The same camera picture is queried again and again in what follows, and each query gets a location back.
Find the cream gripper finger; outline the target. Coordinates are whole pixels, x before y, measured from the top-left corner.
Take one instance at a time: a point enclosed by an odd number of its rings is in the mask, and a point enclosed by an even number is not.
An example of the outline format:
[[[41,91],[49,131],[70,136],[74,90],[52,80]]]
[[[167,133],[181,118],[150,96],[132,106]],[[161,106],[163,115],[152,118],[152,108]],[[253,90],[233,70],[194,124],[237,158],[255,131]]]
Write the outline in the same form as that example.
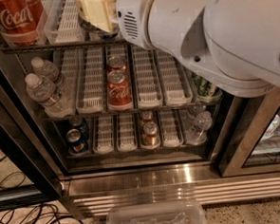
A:
[[[79,17],[106,33],[117,25],[115,0],[75,0]]]

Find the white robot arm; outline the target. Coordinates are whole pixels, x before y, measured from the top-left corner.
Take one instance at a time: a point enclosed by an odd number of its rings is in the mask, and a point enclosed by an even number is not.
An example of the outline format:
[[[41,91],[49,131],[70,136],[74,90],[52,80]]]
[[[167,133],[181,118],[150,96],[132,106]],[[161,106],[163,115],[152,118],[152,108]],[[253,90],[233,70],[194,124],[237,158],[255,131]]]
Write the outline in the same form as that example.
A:
[[[79,17],[171,54],[238,97],[280,87],[280,0],[75,0]]]

